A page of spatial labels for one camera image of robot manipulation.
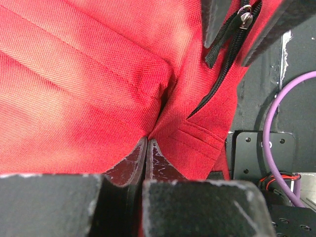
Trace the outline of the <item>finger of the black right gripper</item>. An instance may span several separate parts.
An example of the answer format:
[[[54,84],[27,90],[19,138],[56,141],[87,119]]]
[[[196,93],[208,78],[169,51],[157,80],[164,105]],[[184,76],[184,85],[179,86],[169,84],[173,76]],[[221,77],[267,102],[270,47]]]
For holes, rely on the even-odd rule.
[[[201,0],[202,45],[210,48],[234,0]]]
[[[315,14],[314,0],[263,0],[259,16],[239,53],[241,66],[248,67],[284,33]]]

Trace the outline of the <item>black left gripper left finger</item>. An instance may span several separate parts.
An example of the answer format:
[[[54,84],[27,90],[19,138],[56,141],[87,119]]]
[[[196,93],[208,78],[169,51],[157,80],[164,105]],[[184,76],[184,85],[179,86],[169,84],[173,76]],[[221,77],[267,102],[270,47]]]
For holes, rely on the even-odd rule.
[[[3,237],[135,237],[147,139],[101,174],[3,174]]]

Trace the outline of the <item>red backpack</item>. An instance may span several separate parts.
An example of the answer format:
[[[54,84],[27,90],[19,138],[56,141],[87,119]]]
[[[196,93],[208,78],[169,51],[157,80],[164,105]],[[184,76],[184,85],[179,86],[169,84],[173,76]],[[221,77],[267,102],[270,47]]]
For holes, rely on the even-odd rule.
[[[105,173],[146,138],[186,179],[232,181],[239,53],[261,8],[235,0],[204,48],[200,0],[1,1],[0,175]]]

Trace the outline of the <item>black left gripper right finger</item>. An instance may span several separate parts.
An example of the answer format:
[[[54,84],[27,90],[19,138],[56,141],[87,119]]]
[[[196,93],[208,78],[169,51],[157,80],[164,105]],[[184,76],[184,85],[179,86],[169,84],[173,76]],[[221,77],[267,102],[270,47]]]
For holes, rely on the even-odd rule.
[[[146,237],[273,237],[265,199],[247,181],[188,180],[162,154],[147,148],[142,189]]]

